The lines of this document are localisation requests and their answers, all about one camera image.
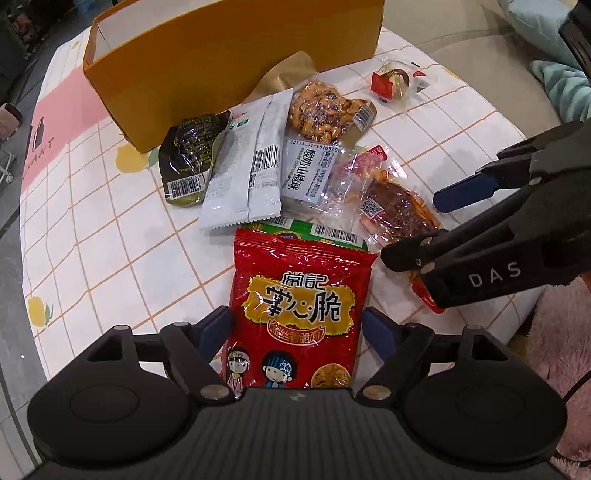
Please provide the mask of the red crispy noodle bag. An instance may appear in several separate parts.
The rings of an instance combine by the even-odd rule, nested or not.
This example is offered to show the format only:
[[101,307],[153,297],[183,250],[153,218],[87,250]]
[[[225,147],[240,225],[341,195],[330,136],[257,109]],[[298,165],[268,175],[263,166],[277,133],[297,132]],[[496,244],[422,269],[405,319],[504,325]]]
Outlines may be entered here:
[[222,359],[235,396],[351,387],[374,254],[249,228],[236,230],[233,250]]

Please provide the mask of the red-brown meat snack packet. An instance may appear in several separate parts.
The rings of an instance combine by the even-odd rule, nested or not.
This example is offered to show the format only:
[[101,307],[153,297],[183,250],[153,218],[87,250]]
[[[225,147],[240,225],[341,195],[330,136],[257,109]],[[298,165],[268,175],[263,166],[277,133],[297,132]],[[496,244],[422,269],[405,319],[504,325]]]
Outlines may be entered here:
[[332,170],[329,197],[361,228],[374,252],[441,226],[428,203],[404,186],[405,179],[401,165],[380,145],[343,155]]

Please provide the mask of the pink fluffy fabric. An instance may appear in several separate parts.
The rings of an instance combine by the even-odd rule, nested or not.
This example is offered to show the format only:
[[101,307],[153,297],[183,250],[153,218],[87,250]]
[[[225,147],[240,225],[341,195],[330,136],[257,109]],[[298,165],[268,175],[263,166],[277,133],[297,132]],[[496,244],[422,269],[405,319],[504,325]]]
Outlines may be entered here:
[[581,278],[541,295],[527,361],[562,397],[567,427],[552,463],[570,479],[590,477],[590,289]]

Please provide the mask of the striped teal blanket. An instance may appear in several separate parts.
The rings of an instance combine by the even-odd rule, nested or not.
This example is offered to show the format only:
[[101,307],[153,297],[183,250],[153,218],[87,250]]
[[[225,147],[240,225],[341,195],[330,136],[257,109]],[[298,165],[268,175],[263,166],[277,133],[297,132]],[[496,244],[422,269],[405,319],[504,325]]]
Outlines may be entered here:
[[533,61],[531,71],[563,123],[590,118],[591,85],[584,72],[544,60]]

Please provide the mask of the checkered lemon tablecloth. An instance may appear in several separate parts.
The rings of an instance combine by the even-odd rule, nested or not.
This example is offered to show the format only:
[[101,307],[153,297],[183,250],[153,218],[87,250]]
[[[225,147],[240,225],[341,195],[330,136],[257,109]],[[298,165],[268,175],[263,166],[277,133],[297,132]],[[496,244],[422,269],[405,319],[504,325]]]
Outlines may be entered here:
[[[233,236],[202,231],[195,207],[164,201],[153,156],[126,142],[82,71],[81,33],[55,52],[35,106],[20,198],[23,295],[47,376],[116,324],[152,333],[228,302]],[[351,97],[388,58],[422,66],[428,87],[379,104],[362,138],[422,198],[492,160],[522,133],[444,66],[389,30],[369,60],[322,73]]]

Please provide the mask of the small clear wrapped pastry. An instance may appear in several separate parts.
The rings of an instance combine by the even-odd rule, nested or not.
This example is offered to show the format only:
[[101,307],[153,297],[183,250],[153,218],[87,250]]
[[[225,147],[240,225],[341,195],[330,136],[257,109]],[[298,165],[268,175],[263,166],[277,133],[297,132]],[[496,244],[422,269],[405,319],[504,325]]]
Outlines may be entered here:
[[408,108],[438,82],[436,74],[404,57],[382,55],[373,62],[370,71],[362,76],[360,91],[385,107]]

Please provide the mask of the beige sofa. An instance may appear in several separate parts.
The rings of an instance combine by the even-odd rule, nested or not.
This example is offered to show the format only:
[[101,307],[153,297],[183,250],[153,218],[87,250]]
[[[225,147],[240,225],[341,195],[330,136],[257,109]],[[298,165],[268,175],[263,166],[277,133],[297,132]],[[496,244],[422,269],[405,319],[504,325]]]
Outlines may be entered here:
[[521,37],[498,1],[388,1],[384,27],[470,84],[525,135],[562,123],[535,60],[557,62]]

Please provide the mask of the white long snack packet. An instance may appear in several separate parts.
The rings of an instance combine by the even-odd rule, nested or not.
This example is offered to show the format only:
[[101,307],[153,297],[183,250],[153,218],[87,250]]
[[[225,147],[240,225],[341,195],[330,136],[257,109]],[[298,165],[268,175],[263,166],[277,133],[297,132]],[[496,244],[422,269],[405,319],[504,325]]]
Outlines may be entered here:
[[197,222],[201,229],[280,216],[281,161],[293,96],[290,88],[231,109]]

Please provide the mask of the clear white-label snack packet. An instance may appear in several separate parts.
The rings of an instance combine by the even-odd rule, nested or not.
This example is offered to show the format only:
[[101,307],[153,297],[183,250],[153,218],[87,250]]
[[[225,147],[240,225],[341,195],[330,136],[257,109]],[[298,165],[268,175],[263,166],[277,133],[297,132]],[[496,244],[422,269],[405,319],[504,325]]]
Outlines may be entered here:
[[328,214],[335,207],[331,182],[349,151],[334,145],[288,138],[281,163],[281,213]]

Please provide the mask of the orange peanut snack bag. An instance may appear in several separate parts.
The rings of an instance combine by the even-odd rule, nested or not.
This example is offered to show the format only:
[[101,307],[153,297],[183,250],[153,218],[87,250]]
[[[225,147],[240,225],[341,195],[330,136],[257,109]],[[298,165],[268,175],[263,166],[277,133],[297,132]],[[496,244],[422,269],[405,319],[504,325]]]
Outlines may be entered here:
[[353,148],[377,115],[367,99],[349,99],[334,86],[311,80],[294,94],[288,128],[311,142]]

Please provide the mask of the dark green snack packet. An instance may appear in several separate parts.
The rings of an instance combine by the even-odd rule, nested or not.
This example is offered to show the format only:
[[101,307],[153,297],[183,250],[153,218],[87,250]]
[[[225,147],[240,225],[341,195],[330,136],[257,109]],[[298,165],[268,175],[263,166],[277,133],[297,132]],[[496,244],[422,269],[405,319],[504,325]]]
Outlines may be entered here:
[[200,204],[224,136],[230,111],[185,119],[171,127],[158,151],[165,201],[186,207]]

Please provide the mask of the gold paper scrap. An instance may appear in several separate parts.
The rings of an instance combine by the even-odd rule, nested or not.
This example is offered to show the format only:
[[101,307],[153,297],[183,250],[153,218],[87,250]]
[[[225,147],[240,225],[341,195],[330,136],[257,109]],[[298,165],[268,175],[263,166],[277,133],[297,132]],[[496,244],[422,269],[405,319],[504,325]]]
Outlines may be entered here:
[[298,51],[264,74],[262,80],[256,84],[252,93],[243,102],[249,103],[267,95],[290,88],[297,88],[304,84],[305,81],[315,77],[316,73],[317,69],[315,69],[314,60],[307,53]]

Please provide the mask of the white round rolling stool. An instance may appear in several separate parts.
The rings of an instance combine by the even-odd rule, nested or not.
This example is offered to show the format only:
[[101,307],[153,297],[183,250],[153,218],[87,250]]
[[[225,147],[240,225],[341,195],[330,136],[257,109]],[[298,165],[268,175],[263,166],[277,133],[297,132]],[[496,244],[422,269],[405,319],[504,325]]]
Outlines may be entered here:
[[1,171],[1,181],[7,184],[10,184],[14,180],[14,176],[11,172],[11,166],[14,163],[16,156],[7,150],[2,149],[2,153],[5,154],[5,162],[1,163],[0,171]]

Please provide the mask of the orange cardboard box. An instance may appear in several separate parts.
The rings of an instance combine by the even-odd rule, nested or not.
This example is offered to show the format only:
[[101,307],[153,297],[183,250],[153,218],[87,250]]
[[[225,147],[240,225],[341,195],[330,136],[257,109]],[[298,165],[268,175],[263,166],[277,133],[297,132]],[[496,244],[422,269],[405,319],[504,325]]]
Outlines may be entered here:
[[93,21],[83,70],[146,153],[183,119],[245,101],[294,53],[318,71],[373,57],[383,14],[381,1],[122,1]]

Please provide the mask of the pink small heater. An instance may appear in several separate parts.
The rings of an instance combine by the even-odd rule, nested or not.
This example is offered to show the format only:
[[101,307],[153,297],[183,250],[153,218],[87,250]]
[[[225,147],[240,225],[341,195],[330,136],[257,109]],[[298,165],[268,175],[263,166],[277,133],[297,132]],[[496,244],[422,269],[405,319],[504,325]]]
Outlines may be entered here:
[[9,139],[21,126],[22,113],[11,103],[0,106],[0,141]]

